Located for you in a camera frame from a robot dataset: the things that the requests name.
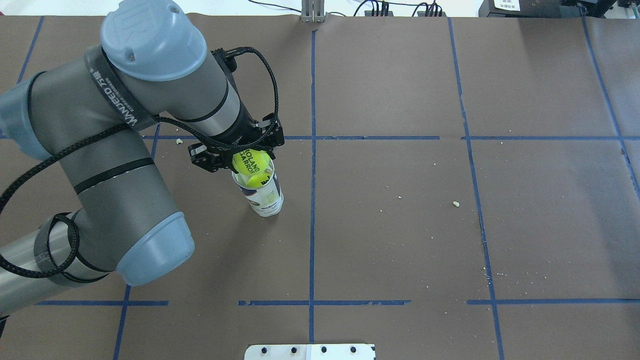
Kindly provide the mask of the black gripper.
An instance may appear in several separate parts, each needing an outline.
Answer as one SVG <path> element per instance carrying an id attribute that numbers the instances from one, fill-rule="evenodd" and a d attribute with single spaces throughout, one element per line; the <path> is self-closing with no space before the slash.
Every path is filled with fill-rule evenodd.
<path id="1" fill-rule="evenodd" d="M 216 173 L 230 166 L 233 155 L 242 150 L 267 151 L 270 159 L 275 159 L 274 149 L 285 144 L 285 136 L 276 114 L 268 114 L 262 121 L 254 121 L 246 112 L 238 117 L 230 129 L 206 137 L 201 143 L 188 146 L 190 162 L 208 173 Z"/>

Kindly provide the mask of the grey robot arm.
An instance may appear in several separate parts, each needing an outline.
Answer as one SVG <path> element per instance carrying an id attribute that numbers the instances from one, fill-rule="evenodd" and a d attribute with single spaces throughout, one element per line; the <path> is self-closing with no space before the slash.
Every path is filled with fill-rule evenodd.
<path id="1" fill-rule="evenodd" d="M 194 239 L 140 132 L 165 122 L 191 133 L 192 164 L 214 173 L 233 155 L 284 144 L 278 112 L 254 120 L 234 82 L 235 58 L 210 51 L 172 0 L 124 0 L 82 57 L 1 96 L 1 129 L 38 164 L 1 196 L 60 163 L 82 208 L 54 214 L 1 251 L 1 319 L 112 272 L 140 286 L 187 261 Z"/>

